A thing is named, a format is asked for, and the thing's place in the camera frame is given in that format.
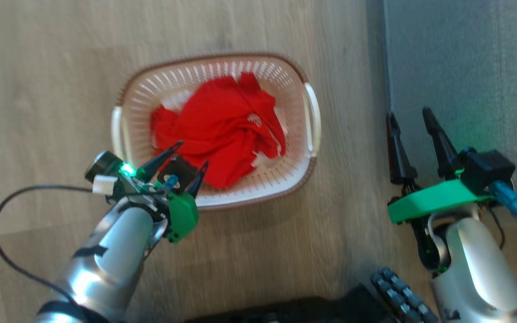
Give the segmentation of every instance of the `red cloth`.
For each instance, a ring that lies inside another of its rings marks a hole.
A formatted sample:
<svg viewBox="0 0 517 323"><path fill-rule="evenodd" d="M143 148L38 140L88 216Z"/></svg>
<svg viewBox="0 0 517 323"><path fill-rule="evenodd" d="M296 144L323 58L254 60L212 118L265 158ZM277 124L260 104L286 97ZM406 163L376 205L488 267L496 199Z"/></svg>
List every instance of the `red cloth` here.
<svg viewBox="0 0 517 323"><path fill-rule="evenodd" d="M225 76L201 85L180 114L161 105L151 113L150 130L161 149L183 140L179 153L185 160L197 167L209 160L205 182L228 188L253 171L255 153L269 158L285 154L274 107L275 98L252 73L243 73L238 83Z"/></svg>

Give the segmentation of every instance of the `blue connector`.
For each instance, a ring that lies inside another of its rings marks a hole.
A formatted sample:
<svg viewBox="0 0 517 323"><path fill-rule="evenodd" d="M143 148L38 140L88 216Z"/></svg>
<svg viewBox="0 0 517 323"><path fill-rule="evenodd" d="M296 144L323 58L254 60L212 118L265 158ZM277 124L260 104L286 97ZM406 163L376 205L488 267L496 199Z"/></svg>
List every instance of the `blue connector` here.
<svg viewBox="0 0 517 323"><path fill-rule="evenodd" d="M490 185L490 194L510 210L517 219L517 194L505 182L497 180Z"/></svg>

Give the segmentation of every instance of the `gray fabric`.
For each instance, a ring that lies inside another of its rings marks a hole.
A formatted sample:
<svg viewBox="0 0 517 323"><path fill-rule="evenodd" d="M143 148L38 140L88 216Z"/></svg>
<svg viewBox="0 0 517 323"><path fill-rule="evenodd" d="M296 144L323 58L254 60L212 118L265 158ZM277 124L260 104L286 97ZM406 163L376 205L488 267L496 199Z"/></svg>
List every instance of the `gray fabric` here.
<svg viewBox="0 0 517 323"><path fill-rule="evenodd" d="M458 151L495 148L517 164L517 1L385 0L384 11L390 108L421 183L438 181L423 106Z"/></svg>

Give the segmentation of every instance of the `black tape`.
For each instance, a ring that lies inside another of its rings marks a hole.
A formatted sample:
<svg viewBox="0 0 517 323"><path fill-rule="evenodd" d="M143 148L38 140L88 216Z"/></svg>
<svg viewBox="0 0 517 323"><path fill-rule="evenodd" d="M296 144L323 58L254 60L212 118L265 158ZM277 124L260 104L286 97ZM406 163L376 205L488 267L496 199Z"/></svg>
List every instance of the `black tape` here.
<svg viewBox="0 0 517 323"><path fill-rule="evenodd" d="M105 251L107 251L107 248L101 247L100 245L96 245L95 247L90 248L81 248L73 254L72 258L88 257L94 255L102 257Z"/></svg>
<svg viewBox="0 0 517 323"><path fill-rule="evenodd" d="M81 306L85 317L81 317L81 311L78 311L71 303L62 302L62 301L49 301L39 309L37 315L45 314L45 313L61 313L67 316L70 316L74 319L78 319L80 321L86 321L88 323L107 323L107 319L97 313L96 311L92 311L86 307Z"/></svg>

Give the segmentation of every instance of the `glowing green led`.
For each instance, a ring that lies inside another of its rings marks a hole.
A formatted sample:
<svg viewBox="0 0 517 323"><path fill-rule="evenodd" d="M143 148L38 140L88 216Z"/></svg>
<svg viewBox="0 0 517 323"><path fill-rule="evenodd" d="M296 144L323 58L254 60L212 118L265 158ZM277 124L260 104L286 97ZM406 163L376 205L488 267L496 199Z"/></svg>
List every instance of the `glowing green led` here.
<svg viewBox="0 0 517 323"><path fill-rule="evenodd" d="M120 169L121 173L123 173L125 176L135 176L135 174L137 174L137 171L127 163L123 163Z"/></svg>

